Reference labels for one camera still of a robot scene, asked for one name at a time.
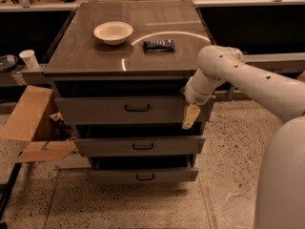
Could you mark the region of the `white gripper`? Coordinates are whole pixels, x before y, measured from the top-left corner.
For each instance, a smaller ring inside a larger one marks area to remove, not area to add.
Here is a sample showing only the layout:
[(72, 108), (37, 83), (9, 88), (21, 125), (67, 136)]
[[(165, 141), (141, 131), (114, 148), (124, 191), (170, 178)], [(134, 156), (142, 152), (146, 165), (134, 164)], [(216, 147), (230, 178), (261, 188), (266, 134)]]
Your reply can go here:
[(213, 79), (191, 77), (184, 88), (186, 101), (191, 104), (184, 108), (182, 128), (191, 129), (200, 114), (198, 106), (204, 105), (212, 96), (215, 89)]

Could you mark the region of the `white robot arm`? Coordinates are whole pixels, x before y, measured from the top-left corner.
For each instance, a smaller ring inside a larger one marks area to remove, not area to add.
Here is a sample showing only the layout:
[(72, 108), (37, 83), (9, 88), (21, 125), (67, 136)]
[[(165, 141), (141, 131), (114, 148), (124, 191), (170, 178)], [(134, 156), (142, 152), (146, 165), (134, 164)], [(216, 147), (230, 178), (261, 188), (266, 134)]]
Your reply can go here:
[(229, 82), (283, 121), (265, 149), (254, 212), (254, 229), (305, 229), (305, 83), (247, 65), (243, 53), (207, 46), (184, 87), (189, 129), (214, 89)]

